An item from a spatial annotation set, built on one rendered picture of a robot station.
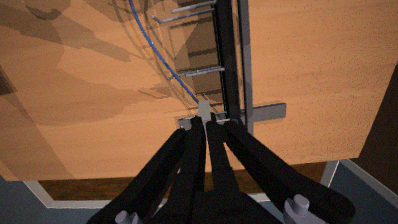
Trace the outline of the grey rack with black patch panel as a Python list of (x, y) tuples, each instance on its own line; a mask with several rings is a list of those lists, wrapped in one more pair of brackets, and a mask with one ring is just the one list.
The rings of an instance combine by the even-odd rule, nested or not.
[(249, 4), (248, 0), (237, 0), (244, 95), (244, 109), (240, 110), (231, 0), (210, 0), (208, 2), (173, 9), (172, 13), (174, 14), (209, 5), (211, 5), (212, 9), (189, 13), (164, 20), (159, 20), (154, 15), (151, 17), (161, 24), (212, 12), (219, 66), (176, 75), (178, 77), (184, 75), (186, 77), (191, 77), (220, 71), (224, 111), (215, 113), (217, 123), (223, 125), (226, 121), (235, 121), (254, 136), (253, 111), (254, 122), (286, 118), (287, 104), (280, 103), (253, 108)]

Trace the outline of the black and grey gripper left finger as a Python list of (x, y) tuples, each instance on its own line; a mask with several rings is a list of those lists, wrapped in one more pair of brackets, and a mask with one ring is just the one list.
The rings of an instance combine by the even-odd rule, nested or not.
[(125, 190), (86, 224), (146, 224), (171, 184), (157, 224), (191, 224), (195, 190), (204, 192), (205, 184), (204, 101), (199, 102), (198, 114), (190, 122), (191, 129), (175, 130)]

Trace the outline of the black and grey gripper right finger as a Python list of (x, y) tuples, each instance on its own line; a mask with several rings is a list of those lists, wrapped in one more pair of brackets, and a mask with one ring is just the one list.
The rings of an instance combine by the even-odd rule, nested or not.
[(224, 143), (283, 214), (286, 224), (350, 224), (356, 214), (342, 194), (298, 173), (235, 121), (218, 124), (204, 101), (218, 224), (252, 224)]

